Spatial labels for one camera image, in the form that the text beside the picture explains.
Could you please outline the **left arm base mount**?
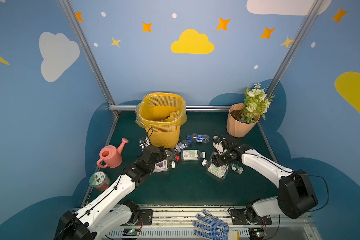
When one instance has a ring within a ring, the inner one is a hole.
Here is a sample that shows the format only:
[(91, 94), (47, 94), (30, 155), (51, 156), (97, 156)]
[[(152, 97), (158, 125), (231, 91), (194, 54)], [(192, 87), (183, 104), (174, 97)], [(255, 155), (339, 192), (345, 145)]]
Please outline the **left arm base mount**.
[(120, 204), (125, 210), (131, 212), (130, 219), (122, 226), (151, 226), (153, 221), (153, 210), (143, 209), (131, 200), (126, 200)]

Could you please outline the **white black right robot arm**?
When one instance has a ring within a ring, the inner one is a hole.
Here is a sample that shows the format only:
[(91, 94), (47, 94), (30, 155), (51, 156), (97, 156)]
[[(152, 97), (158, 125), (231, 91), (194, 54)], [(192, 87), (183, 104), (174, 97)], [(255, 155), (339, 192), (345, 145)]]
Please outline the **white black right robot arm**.
[(284, 214), (297, 219), (318, 205), (310, 176), (302, 171), (294, 171), (264, 157), (249, 145), (238, 145), (235, 138), (227, 135), (213, 137), (217, 154), (212, 157), (216, 167), (240, 162), (267, 178), (278, 188), (275, 197), (260, 199), (246, 206), (246, 220), (255, 224), (262, 217)]

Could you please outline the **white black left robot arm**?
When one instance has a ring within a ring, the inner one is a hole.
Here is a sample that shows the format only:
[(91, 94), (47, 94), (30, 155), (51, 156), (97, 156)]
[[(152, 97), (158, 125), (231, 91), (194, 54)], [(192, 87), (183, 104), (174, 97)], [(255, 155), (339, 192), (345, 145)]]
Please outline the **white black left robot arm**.
[(117, 226), (136, 223), (140, 209), (131, 201), (113, 208), (147, 180), (156, 163), (166, 158), (164, 147), (145, 147), (138, 159), (96, 199), (75, 213), (67, 211), (60, 217), (54, 239), (100, 240)]

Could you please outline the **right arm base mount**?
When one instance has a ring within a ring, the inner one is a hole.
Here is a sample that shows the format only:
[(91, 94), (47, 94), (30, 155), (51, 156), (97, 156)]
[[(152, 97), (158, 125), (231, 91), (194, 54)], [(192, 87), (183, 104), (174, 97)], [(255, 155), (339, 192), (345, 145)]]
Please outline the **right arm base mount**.
[(233, 225), (271, 225), (270, 216), (259, 217), (253, 210), (246, 208), (237, 209), (229, 207), (228, 213), (231, 216)]

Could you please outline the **clear bottle green cap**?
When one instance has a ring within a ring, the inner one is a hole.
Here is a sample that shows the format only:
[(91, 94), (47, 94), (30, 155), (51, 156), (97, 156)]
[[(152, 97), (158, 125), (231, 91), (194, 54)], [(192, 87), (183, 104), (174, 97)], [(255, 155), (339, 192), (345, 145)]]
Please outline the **clear bottle green cap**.
[(244, 170), (243, 167), (239, 166), (237, 163), (230, 163), (230, 168), (235, 173), (240, 174), (240, 175), (243, 173), (243, 170)]

